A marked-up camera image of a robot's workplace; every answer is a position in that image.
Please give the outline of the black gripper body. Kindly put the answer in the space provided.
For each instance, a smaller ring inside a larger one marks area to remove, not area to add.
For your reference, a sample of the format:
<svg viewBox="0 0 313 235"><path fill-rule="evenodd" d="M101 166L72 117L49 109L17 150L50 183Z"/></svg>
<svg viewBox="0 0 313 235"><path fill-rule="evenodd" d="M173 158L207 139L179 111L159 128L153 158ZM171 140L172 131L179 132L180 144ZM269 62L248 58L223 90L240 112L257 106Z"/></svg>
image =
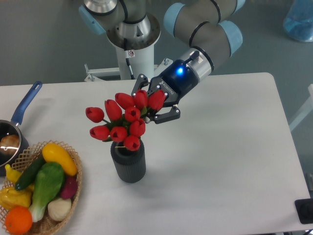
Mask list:
<svg viewBox="0 0 313 235"><path fill-rule="evenodd" d="M198 84L198 77L186 63L178 59L158 76L150 80L148 91L156 91L156 86L168 94L163 107L176 105Z"/></svg>

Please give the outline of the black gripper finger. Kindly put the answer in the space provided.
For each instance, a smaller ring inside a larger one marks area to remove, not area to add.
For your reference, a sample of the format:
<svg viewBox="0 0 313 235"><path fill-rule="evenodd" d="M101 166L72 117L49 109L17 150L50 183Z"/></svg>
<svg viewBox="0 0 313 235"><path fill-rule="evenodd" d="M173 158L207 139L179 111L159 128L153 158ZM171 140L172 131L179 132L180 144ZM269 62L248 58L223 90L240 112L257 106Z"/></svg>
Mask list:
<svg viewBox="0 0 313 235"><path fill-rule="evenodd" d="M161 124L169 121L173 121L180 118L180 109L177 106L172 106L170 111L164 114L154 114L151 117L145 117L145 123L154 122L155 124Z"/></svg>
<svg viewBox="0 0 313 235"><path fill-rule="evenodd" d="M131 92L132 97L135 97L138 90L141 90L143 87L146 87L150 84L150 81L147 76L144 74L139 74L134 84L133 90Z"/></svg>

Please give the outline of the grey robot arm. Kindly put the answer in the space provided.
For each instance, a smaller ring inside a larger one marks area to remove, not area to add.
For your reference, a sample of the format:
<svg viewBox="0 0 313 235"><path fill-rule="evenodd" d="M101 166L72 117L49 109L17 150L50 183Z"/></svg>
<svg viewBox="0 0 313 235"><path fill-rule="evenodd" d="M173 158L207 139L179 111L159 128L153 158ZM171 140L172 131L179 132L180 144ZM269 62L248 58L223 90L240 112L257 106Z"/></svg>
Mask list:
<svg viewBox="0 0 313 235"><path fill-rule="evenodd" d="M157 19L143 0L86 0L79 14L95 34L106 34L115 47L121 79L133 79L132 94L147 87L148 95L162 90L167 113L143 110L145 122L178 119L179 101L242 45L240 29L227 20L244 5L242 0L199 0L174 3L166 11L164 28L189 49L177 60L154 65L154 45L160 37Z"/></svg>

